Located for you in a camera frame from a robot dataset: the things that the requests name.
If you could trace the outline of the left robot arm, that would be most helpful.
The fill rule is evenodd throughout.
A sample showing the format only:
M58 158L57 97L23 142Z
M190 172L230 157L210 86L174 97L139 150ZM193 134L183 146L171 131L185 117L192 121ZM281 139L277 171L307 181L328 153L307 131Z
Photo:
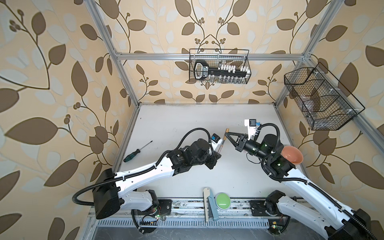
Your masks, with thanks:
M178 144L174 150L163 152L156 162L143 167L117 173L106 169L95 184L76 192L72 201L77 205L94 207L98 220L111 217L123 208L153 214L160 206L155 191L139 192L137 189L186 173L193 166L205 165L213 169L221 157L219 149L223 142L216 134L208 135L207 140L198 139L189 146Z

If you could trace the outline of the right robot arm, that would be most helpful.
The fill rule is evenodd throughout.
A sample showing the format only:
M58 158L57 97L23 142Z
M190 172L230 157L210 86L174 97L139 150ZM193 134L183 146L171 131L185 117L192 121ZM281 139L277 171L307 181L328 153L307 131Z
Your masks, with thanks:
M269 215L281 213L296 219L326 240L375 240L371 217L362 209L353 210L342 204L309 180L297 167L282 155L280 129L267 123L251 126L251 132L228 132L226 138L239 152L247 152L260 159L267 176L294 190L311 207L308 208L281 191L266 198Z

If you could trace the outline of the brown pen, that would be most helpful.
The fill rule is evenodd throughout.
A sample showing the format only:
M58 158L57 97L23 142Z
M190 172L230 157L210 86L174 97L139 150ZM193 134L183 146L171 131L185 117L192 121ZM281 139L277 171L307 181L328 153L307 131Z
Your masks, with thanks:
M218 149L218 151L217 151L218 153L220 153L221 150L223 149L223 146L224 146L224 143L225 143L226 139L227 139L226 136L224 136L224 137L222 138L222 142L221 142L221 144L220 144L220 146L219 146L219 149Z

